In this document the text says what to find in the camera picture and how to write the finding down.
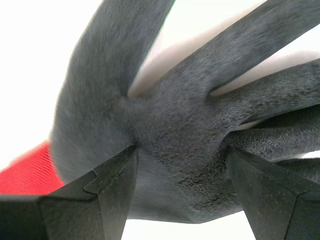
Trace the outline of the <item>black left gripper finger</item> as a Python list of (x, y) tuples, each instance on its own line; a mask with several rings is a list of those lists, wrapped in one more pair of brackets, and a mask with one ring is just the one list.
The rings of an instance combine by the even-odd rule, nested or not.
[(226, 165), (257, 240), (318, 240), (320, 185), (236, 147)]
[(119, 240), (136, 187), (130, 146), (48, 195), (2, 195), (3, 240)]

